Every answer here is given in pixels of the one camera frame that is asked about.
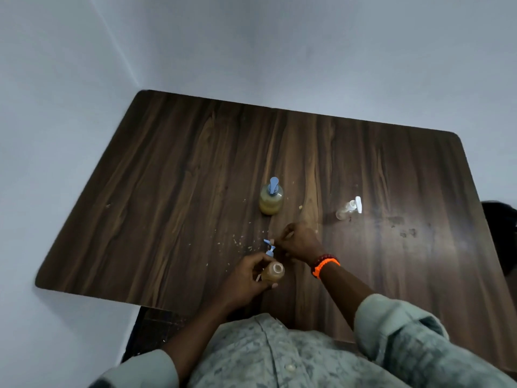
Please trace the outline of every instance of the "patterned shirt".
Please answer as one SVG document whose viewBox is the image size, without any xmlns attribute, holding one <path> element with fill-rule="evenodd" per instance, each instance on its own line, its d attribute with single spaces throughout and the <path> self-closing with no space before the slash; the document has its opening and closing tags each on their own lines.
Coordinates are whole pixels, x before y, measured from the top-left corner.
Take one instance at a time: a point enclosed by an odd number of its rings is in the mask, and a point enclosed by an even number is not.
<svg viewBox="0 0 517 388">
<path fill-rule="evenodd" d="M 191 387 L 515 387 L 506 374 L 449 342 L 440 321 L 407 302 L 370 295 L 356 313 L 357 345 L 288 330 L 267 313 L 222 324 L 191 374 Z M 133 357 L 91 387 L 179 386 L 162 350 Z"/>
</svg>

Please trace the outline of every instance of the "hand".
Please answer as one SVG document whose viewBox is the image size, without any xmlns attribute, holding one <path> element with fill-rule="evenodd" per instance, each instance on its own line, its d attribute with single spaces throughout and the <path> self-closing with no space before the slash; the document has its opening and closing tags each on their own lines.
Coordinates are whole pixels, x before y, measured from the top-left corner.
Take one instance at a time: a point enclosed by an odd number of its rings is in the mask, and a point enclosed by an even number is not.
<svg viewBox="0 0 517 388">
<path fill-rule="evenodd" d="M 318 257 L 325 254 L 325 249 L 316 238 L 313 229 L 307 223 L 290 223 L 282 232 L 280 238 L 275 239 L 275 246 L 279 246 L 295 259 L 312 265 Z"/>
<path fill-rule="evenodd" d="M 270 286 L 270 283 L 253 280 L 253 269 L 261 263 L 265 267 L 272 261 L 275 259 L 265 253 L 245 256 L 219 287 L 215 302 L 219 303 L 228 313 L 248 305 L 253 297 Z"/>
</svg>

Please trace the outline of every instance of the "small plastic bottle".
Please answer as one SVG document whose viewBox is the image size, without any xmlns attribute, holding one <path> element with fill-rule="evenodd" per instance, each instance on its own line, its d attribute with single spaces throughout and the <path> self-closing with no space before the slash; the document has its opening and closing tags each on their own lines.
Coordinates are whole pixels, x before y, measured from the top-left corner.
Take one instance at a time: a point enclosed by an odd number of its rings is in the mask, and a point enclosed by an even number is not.
<svg viewBox="0 0 517 388">
<path fill-rule="evenodd" d="M 268 282 L 278 282 L 284 276 L 285 270 L 282 263 L 273 261 L 262 271 L 261 279 Z"/>
<path fill-rule="evenodd" d="M 267 185 L 262 186 L 258 200 L 258 208 L 264 215 L 275 215 L 280 211 L 284 202 L 284 190 L 278 185 L 278 178 L 273 177 Z"/>
</svg>

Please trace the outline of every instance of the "wooden table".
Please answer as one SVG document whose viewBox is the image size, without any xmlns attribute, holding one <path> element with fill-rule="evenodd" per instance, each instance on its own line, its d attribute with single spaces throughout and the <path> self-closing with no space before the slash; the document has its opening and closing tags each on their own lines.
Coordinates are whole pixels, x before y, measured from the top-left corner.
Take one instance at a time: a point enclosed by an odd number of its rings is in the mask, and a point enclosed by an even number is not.
<svg viewBox="0 0 517 388">
<path fill-rule="evenodd" d="M 271 176 L 286 198 L 270 218 L 257 199 Z M 338 221 L 356 195 L 363 213 Z M 449 132 L 141 91 L 36 286 L 189 316 L 243 255 L 299 220 L 376 291 L 435 313 L 453 342 L 517 370 L 517 316 Z M 301 263 L 287 261 L 260 303 L 287 326 L 352 339 Z"/>
</svg>

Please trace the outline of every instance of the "yellow liquid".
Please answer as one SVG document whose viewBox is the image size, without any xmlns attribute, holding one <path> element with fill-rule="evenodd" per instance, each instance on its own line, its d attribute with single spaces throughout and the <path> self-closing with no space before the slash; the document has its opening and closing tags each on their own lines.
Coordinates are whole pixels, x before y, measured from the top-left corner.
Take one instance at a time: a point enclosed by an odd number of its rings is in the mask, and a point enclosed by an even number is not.
<svg viewBox="0 0 517 388">
<path fill-rule="evenodd" d="M 275 215 L 282 208 L 284 202 L 284 190 L 279 185 L 278 193 L 271 196 L 267 190 L 267 185 L 262 186 L 260 197 L 258 198 L 258 208 L 264 215 Z"/>
<path fill-rule="evenodd" d="M 282 279 L 284 273 L 284 266 L 278 261 L 273 261 L 264 268 L 261 274 L 261 279 L 268 282 L 278 282 Z"/>
</svg>

